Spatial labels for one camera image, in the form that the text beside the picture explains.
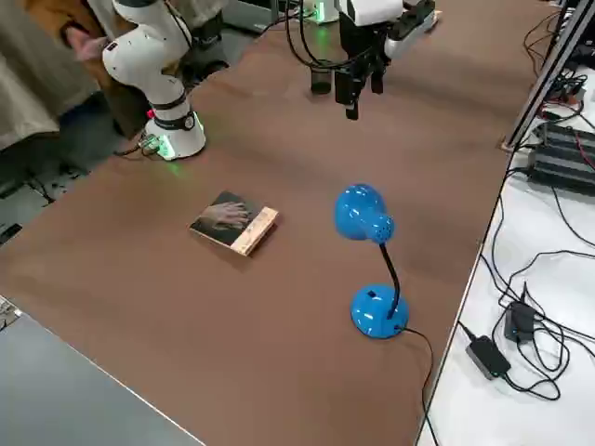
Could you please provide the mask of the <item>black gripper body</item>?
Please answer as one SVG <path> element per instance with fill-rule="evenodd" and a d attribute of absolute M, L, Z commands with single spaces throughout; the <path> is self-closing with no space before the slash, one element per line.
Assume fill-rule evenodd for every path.
<path fill-rule="evenodd" d="M 358 26 L 344 13 L 339 14 L 340 45 L 347 59 L 340 62 L 341 67 L 372 60 L 372 64 L 388 63 L 384 45 L 388 23 L 381 21 L 369 25 Z"/>

